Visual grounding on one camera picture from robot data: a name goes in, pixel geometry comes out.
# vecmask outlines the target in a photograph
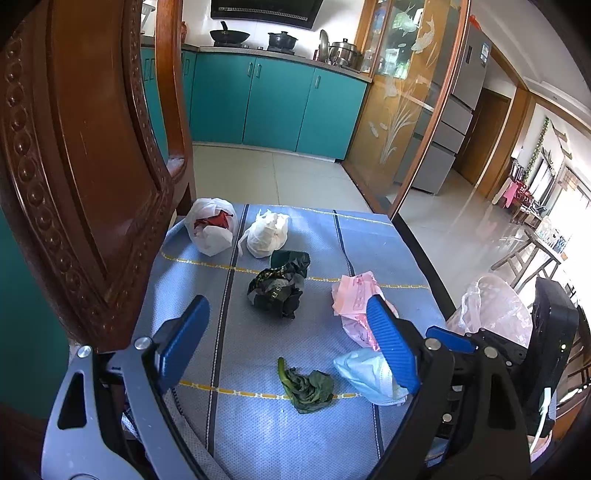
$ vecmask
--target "range hood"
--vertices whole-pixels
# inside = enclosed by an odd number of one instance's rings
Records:
[[[322,0],[212,0],[214,19],[260,20],[312,30]]]

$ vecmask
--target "cabinet door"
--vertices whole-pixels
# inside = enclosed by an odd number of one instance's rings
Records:
[[[243,143],[295,151],[313,75],[307,65],[257,58]]]
[[[195,58],[197,54],[193,51],[184,51],[181,55],[181,66],[183,68],[183,93],[185,107],[189,124],[191,123],[191,99],[193,97],[193,80],[195,74]]]
[[[367,84],[315,69],[297,151],[344,159]]]
[[[168,144],[166,142],[166,130],[164,129],[164,118],[162,117],[162,107],[158,95],[158,86],[156,84],[156,58],[154,49],[151,47],[142,47],[142,65],[144,68],[144,95],[148,104],[148,113],[152,123],[152,131],[156,138],[156,144],[164,162],[168,161]]]
[[[248,55],[197,55],[191,101],[193,140],[242,143],[255,60]]]

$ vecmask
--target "red object in bag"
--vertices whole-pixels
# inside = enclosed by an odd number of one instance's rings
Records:
[[[206,227],[208,225],[211,226],[218,226],[221,228],[229,228],[228,226],[228,217],[233,216],[231,213],[228,212],[224,212],[223,210],[218,213],[217,215],[213,216],[213,217],[209,217],[209,218],[198,218],[197,220],[195,220],[195,225],[193,225],[193,228],[197,228],[198,226],[203,226]]]

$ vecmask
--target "frying pan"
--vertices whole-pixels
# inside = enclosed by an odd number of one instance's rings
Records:
[[[222,28],[223,30],[211,30],[209,32],[214,41],[220,43],[242,43],[251,36],[250,33],[228,30],[228,26],[224,20],[222,20]]]

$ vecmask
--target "wooden door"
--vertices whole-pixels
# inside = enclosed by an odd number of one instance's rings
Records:
[[[480,178],[496,140],[501,134],[511,99],[482,89],[466,138],[457,153],[453,168],[471,184]]]

